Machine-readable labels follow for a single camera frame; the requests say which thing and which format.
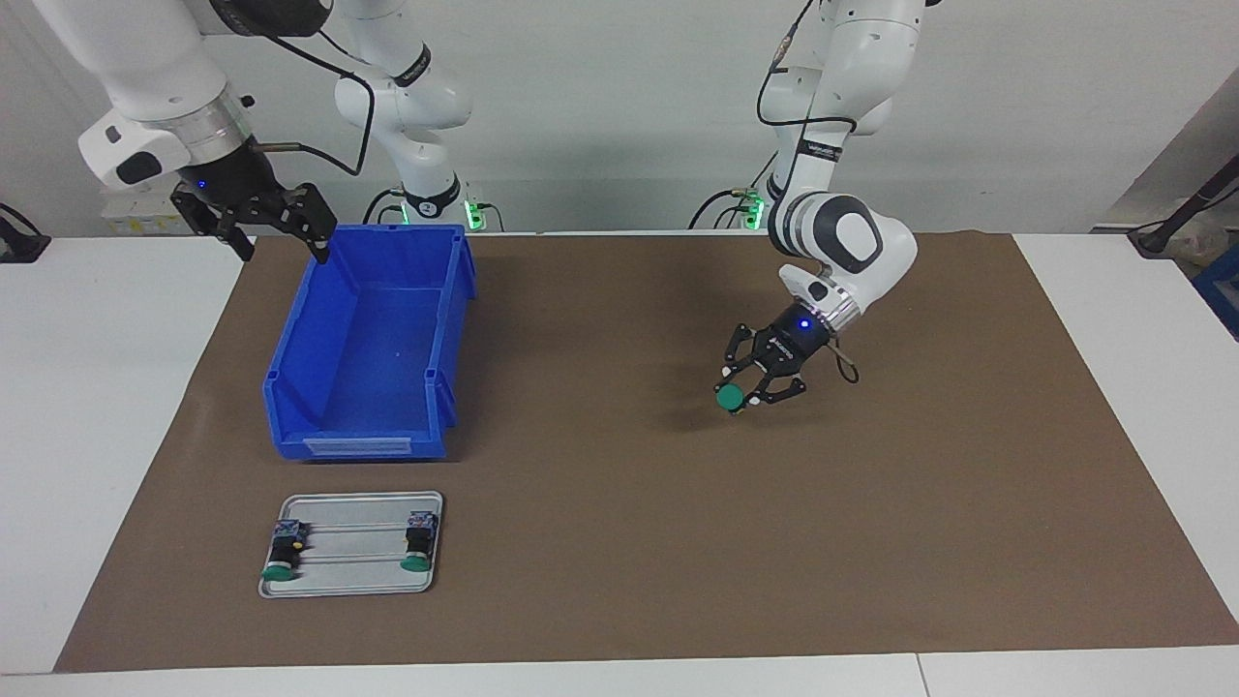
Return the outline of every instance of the green round object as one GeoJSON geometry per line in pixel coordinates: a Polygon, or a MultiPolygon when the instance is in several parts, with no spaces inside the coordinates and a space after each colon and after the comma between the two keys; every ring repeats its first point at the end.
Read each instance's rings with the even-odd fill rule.
{"type": "Polygon", "coordinates": [[[400,568],[406,572],[424,573],[430,571],[430,560],[425,557],[405,557],[400,561],[400,568]]]}
{"type": "Polygon", "coordinates": [[[735,412],[745,404],[745,391],[735,385],[724,385],[714,397],[719,401],[719,406],[729,412],[735,412]]]}
{"type": "Polygon", "coordinates": [[[263,581],[292,581],[292,569],[289,567],[266,567],[263,569],[263,581]]]}

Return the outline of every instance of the metal tray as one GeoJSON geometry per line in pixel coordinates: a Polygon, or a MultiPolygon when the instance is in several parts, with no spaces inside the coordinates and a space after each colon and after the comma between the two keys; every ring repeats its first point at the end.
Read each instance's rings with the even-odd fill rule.
{"type": "Polygon", "coordinates": [[[434,581],[444,525],[444,496],[437,491],[296,495],[284,501],[276,519],[306,522],[310,535],[297,577],[259,582],[263,598],[421,593],[434,581]],[[439,516],[440,535],[425,573],[400,568],[405,521],[413,511],[439,516]]]}

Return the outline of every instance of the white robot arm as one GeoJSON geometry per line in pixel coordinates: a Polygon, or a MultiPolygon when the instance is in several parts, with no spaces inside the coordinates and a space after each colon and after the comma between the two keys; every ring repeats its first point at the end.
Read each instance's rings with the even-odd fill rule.
{"type": "Polygon", "coordinates": [[[313,58],[280,37],[310,36],[331,11],[320,0],[35,0],[79,63],[113,103],[78,140],[90,170],[112,188],[176,171],[172,201],[198,234],[211,234],[248,260],[253,245],[238,223],[268,224],[304,239],[320,262],[328,255],[336,215],[312,183],[281,186],[268,152],[311,151],[351,175],[357,165],[299,142],[259,144],[243,104],[207,54],[201,33],[260,35],[300,53],[339,79],[339,111],[378,140],[400,171],[405,210],[427,222],[481,227],[432,129],[463,124],[472,102],[431,62],[408,0],[339,0],[356,38],[361,69],[313,58]]]}
{"type": "MultiPolygon", "coordinates": [[[[916,260],[917,243],[907,225],[829,188],[846,140],[876,131],[890,115],[891,98],[912,66],[924,7],[937,2],[809,0],[779,45],[762,89],[773,97],[772,113],[758,100],[758,118],[779,137],[774,172],[764,186],[766,227],[779,251],[817,260],[821,269],[784,265],[779,276],[794,297],[792,305],[763,329],[736,327],[724,379],[715,386],[719,405],[729,412],[802,395],[807,386],[800,368],[821,347],[835,353],[841,373],[845,364],[855,369],[838,350],[839,332],[886,295],[916,260]],[[783,57],[815,2],[814,53],[823,68],[784,71],[783,57]],[[751,352],[737,359],[746,340],[751,352]],[[751,366],[763,375],[745,392],[733,381],[751,366]],[[789,383],[772,392],[777,379],[789,383]]],[[[852,375],[859,379],[855,370],[852,375]]]]}
{"type": "MultiPolygon", "coordinates": [[[[425,223],[479,227],[468,183],[447,161],[435,130],[463,125],[473,110],[472,97],[432,57],[422,42],[409,0],[339,0],[348,17],[358,71],[377,97],[373,134],[400,172],[404,210],[425,223]]],[[[368,95],[361,85],[336,83],[336,106],[353,125],[366,123],[368,95]]]]}
{"type": "MultiPolygon", "coordinates": [[[[317,0],[285,9],[294,5],[310,10],[310,24],[326,19],[317,0]]],[[[112,100],[112,111],[78,139],[105,184],[125,188],[176,171],[181,183],[172,201],[198,234],[219,238],[248,260],[254,248],[238,223],[268,224],[304,239],[326,261],[336,215],[312,183],[285,188],[276,181],[180,0],[35,0],[35,6],[112,100]]]]}

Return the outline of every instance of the white table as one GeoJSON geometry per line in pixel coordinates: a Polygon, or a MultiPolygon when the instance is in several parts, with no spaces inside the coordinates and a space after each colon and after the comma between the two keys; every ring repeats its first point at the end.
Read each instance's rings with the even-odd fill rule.
{"type": "MultiPolygon", "coordinates": [[[[1239,344],[1123,238],[1017,239],[1234,613],[1239,344]]],[[[1239,646],[12,675],[52,669],[239,269],[202,239],[59,239],[0,266],[0,696],[1239,695],[1239,646]]]]}

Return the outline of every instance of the blue plastic bin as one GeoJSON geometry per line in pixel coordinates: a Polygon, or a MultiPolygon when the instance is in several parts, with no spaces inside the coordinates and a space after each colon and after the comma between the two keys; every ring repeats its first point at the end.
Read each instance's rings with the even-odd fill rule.
{"type": "Polygon", "coordinates": [[[311,260],[263,384],[290,461],[446,457],[456,353],[477,295],[460,225],[342,225],[311,260]]]}
{"type": "Polygon", "coordinates": [[[1239,244],[1196,276],[1192,285],[1239,340],[1239,244]]]}

